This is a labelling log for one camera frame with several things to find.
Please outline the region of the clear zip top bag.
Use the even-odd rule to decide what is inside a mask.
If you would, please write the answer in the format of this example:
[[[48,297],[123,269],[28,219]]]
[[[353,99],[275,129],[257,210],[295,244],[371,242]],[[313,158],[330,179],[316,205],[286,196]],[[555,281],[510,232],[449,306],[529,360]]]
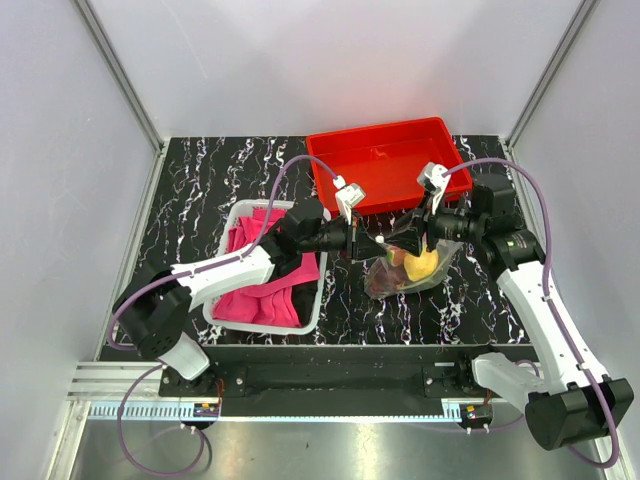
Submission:
[[[462,243],[430,238],[416,231],[393,232],[376,237],[385,254],[369,267],[365,293],[372,299],[430,290],[446,277]]]

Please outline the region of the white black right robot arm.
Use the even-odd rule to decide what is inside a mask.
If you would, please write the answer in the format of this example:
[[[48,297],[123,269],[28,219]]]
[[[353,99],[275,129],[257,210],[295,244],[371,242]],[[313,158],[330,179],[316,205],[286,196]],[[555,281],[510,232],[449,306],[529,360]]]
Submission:
[[[472,245],[525,327],[542,373],[533,374],[493,347],[467,357],[454,371],[466,396],[488,389],[521,412],[545,450],[609,437],[634,400],[629,382],[612,378],[588,348],[550,279],[550,250],[514,211],[515,191],[501,175],[475,179],[469,207],[447,208],[446,168],[429,164],[418,177],[425,195],[395,228],[387,244],[410,253],[433,251],[440,241]]]

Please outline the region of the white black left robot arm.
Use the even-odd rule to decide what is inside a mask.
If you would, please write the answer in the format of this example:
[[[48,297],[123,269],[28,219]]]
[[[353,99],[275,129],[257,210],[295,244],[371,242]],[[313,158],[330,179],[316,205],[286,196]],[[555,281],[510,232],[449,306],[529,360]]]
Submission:
[[[181,384],[196,396],[215,386],[216,372],[204,350],[184,331],[185,317],[193,309],[241,288],[272,285],[289,277],[305,255],[344,251],[355,261],[383,256],[382,237],[371,237],[356,223],[356,215],[328,220],[316,198],[299,203],[246,200],[232,211],[254,207],[275,223],[264,221],[256,240],[213,259],[176,264],[144,273],[131,283],[114,306],[113,319],[145,360],[158,360],[181,375]]]

